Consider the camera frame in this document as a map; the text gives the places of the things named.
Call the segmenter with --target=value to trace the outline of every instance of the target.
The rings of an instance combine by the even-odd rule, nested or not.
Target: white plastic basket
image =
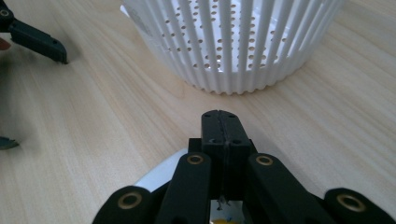
[[[193,86],[261,90],[312,54],[345,0],[125,0],[150,50]]]

